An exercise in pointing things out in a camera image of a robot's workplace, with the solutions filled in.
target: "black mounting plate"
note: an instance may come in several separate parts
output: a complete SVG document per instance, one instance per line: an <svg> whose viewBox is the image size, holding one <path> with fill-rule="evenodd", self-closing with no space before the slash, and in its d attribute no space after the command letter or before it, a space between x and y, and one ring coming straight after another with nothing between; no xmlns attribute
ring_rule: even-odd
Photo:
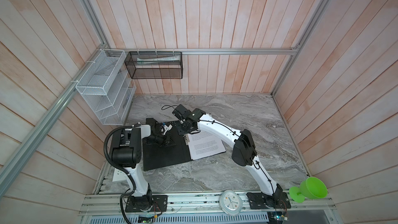
<svg viewBox="0 0 398 224"><path fill-rule="evenodd" d="M127 199L127 205L126 205L126 210L125 210L126 213L146 212L146 211L141 211L141 209L137 205L137 202L136 201L132 202L131 199L132 199L131 197L128 197L128 199ZM166 210L167 210L167 195L153 195L152 202L153 202L153 205L160 208L160 211L159 211L159 208L156 208L156 212L166 212ZM149 210L149 212L153 212L153 211L154 211L154 207L152 206L151 209Z"/></svg>
<svg viewBox="0 0 398 224"><path fill-rule="evenodd" d="M270 207L275 208L271 196L267 196L263 193L251 192L247 193L246 195L249 198L250 209L269 209ZM292 207L286 192L282 192L281 198L276 204L276 209L285 209L285 205L283 203L285 203L286 208Z"/></svg>

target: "paper sheet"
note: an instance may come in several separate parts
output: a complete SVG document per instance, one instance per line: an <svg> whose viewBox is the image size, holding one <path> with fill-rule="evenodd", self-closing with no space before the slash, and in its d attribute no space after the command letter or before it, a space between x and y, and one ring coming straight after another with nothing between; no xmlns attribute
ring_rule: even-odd
<svg viewBox="0 0 398 224"><path fill-rule="evenodd" d="M225 147L221 139L213 134L201 131L197 134L187 134L187 136L192 160L225 152Z"/></svg>

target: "black cable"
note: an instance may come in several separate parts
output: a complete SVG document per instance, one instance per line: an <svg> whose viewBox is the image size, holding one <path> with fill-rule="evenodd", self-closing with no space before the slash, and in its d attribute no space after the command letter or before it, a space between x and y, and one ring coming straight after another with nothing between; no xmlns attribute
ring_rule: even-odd
<svg viewBox="0 0 398 224"><path fill-rule="evenodd" d="M222 123L220 123L220 122L216 122L216 121L203 121L203 122L210 122L210 123L220 124L220 125L222 125L223 127L227 128L230 132L232 132L233 135L238 136L238 138L240 138L240 135L237 135L237 134L236 134L236 131L232 131L229 127L227 127L226 125L224 125L224 124L222 124Z"/></svg>
<svg viewBox="0 0 398 224"><path fill-rule="evenodd" d="M174 108L174 107L178 107L177 105L172 105L172 106L170 106L170 105L164 105L164 106L162 106L162 110L166 110L166 109L168 109L168 108L170 108L170 107L173 107L173 109L175 110L176 108Z"/></svg>
<svg viewBox="0 0 398 224"><path fill-rule="evenodd" d="M268 176L266 175L266 173L263 171L263 168L261 168L260 162L259 162L259 161L256 161L256 164L258 165L258 168L257 168L257 167L254 165L254 160L251 160L251 161L253 162L253 166L254 166L256 169L261 169L261 171L264 173L264 175L266 176L267 180L268 180L269 183L271 184L272 192L274 192L271 179L269 179L269 177L268 177ZM275 207L275 215L277 216L277 214L276 214L276 201L275 201L275 198L274 198L274 207Z"/></svg>
<svg viewBox="0 0 398 224"><path fill-rule="evenodd" d="M103 142L103 154L104 154L106 160L108 161L108 163L109 163L112 167L114 167L114 168L116 168L116 169L118 169L118 170L124 172L124 173L127 175L127 177L130 179L131 183L132 183L132 191L131 191L131 192L128 192L128 193L121 194L121 195L120 195L120 199L119 199L119 200L120 200L120 209L121 209L123 218L124 218L124 220L127 222L127 224L131 224L131 222L127 219L126 213L124 212L124 209L123 209L123 198L124 198L124 197L127 197L127 196L130 196L130 195L132 195L132 194L134 194L134 192L135 192L137 186L136 186L136 184L135 184L135 182L134 182L134 179L133 179L132 176L130 175L130 173L129 173L125 168L123 168L123 167L121 167L120 165L118 165L117 163L113 162L112 159L111 159L111 157L109 157L109 154L108 154L108 141L109 141L109 138L110 138L115 132L117 132L117 131L119 131L119 130L123 130L123 129L133 128L133 127L134 127L134 126L117 127L117 128L115 128L115 129L113 129L110 133L108 133L108 135L106 136L106 138L105 138L105 140L104 140L104 142Z"/></svg>

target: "wood plank wall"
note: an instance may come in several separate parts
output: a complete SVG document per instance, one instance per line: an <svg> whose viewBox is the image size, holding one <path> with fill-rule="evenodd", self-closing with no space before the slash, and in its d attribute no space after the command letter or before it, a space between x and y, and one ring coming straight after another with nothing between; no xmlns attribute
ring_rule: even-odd
<svg viewBox="0 0 398 224"><path fill-rule="evenodd" d="M344 223L398 222L398 0L332 0L276 94Z"/></svg>
<svg viewBox="0 0 398 224"><path fill-rule="evenodd" d="M296 46L320 0L90 0L111 47ZM183 79L137 93L271 92L290 56L183 56Z"/></svg>
<svg viewBox="0 0 398 224"><path fill-rule="evenodd" d="M0 0L0 167L100 44L79 0ZM2 223L74 223L104 157L77 95L0 200Z"/></svg>

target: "gray marble surface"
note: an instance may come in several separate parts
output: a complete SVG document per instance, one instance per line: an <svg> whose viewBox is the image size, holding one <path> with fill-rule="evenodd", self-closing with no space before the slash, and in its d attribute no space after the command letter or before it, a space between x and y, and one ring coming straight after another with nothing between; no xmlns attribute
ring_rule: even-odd
<svg viewBox="0 0 398 224"><path fill-rule="evenodd" d="M200 108L239 130L251 131L261 163L284 189L306 179L306 171L295 151L272 98L266 94L214 95L138 95L132 102L127 124L145 123L148 117L157 121L177 120L172 108L163 105L183 104L187 109ZM188 163L144 172L153 192L259 190L249 172L231 159L232 148L226 152ZM103 193L124 192L127 182L105 183Z"/></svg>

